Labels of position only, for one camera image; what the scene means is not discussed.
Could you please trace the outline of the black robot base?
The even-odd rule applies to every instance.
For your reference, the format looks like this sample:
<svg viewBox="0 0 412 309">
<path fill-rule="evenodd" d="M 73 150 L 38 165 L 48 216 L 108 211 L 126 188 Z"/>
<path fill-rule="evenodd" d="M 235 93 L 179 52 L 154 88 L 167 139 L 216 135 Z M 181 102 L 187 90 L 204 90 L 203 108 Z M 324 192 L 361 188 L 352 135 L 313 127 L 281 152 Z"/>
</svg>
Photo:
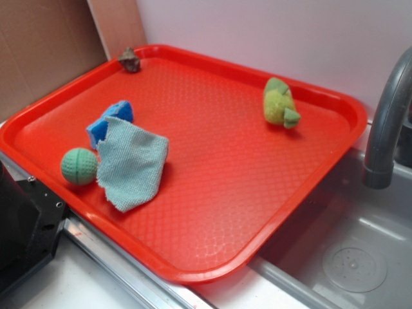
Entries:
<svg viewBox="0 0 412 309">
<path fill-rule="evenodd" d="M 16 181 L 1 164 L 1 297 L 55 257 L 67 212 L 41 181 Z"/>
</svg>

